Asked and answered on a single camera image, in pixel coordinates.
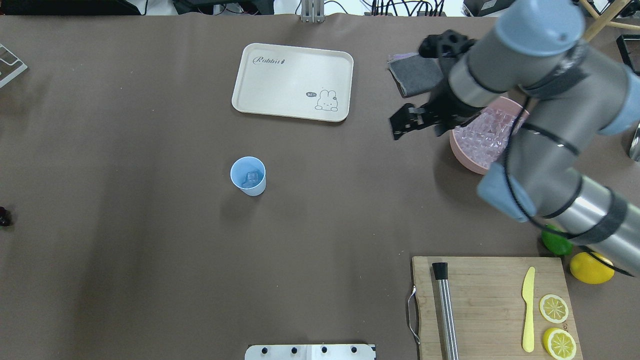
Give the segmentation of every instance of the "gray cloth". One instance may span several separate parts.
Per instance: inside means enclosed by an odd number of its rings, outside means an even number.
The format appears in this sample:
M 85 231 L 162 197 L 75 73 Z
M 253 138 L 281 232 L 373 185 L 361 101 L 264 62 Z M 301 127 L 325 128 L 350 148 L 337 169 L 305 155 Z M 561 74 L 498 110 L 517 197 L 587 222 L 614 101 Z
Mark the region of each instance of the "gray cloth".
M 418 54 L 407 58 L 397 57 L 388 62 L 389 71 L 400 86 L 403 97 L 430 91 L 442 80 L 442 71 L 435 59 L 423 58 Z

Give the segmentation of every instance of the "brown tablecloth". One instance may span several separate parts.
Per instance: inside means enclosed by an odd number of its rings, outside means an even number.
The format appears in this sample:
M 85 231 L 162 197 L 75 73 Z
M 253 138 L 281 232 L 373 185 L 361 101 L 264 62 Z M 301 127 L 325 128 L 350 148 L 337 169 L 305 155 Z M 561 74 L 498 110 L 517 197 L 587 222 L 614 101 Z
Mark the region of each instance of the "brown tablecloth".
M 387 56 L 493 19 L 332 15 L 0 17 L 29 65 L 0 89 L 0 358 L 242 359 L 248 345 L 376 344 L 416 359 L 405 297 L 414 255 L 548 255 L 539 232 L 475 195 L 446 136 L 394 142 L 406 101 Z M 615 29 L 594 41 L 616 60 Z M 340 124 L 237 112 L 252 42 L 347 51 Z M 411 102 L 422 104 L 425 95 Z M 630 132 L 577 167 L 640 203 Z M 266 191 L 229 181 L 260 158 Z M 587 359 L 636 359 L 640 284 L 567 275 Z

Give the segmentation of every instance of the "rabbit cartoon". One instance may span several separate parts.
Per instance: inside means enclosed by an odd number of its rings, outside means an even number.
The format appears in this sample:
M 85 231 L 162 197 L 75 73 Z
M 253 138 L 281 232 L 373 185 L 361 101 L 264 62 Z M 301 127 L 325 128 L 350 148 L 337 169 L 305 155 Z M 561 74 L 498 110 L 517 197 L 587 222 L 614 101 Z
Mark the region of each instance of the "rabbit cartoon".
M 317 110 L 326 111 L 338 111 L 338 98 L 335 96 L 335 91 L 322 90 L 320 92 L 320 99 L 316 105 Z

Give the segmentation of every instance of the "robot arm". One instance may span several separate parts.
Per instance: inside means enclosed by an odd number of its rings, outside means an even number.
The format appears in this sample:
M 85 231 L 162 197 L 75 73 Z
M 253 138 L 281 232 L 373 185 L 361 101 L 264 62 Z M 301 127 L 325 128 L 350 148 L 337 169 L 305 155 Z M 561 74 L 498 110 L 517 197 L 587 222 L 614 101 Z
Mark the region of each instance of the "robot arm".
M 597 133 L 619 133 L 640 119 L 640 79 L 581 41 L 583 31 L 582 14 L 570 0 L 518 0 L 451 67 L 427 104 L 405 106 L 415 121 L 401 129 L 392 117 L 392 127 L 396 138 L 430 125 L 440 135 L 519 86 L 539 102 L 511 141 L 515 197 L 528 215 L 543 216 L 577 245 L 640 274 L 640 210 L 573 168 Z M 491 165 L 478 194 L 525 222 L 504 162 L 503 154 Z

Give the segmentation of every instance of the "white plate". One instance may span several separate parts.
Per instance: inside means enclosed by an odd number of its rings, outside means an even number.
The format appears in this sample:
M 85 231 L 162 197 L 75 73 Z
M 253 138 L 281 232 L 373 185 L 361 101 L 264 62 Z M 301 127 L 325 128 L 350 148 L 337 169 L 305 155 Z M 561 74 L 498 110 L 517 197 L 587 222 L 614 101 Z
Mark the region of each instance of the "white plate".
M 245 47 L 231 103 L 237 111 L 339 122 L 349 114 L 353 58 L 342 51 Z

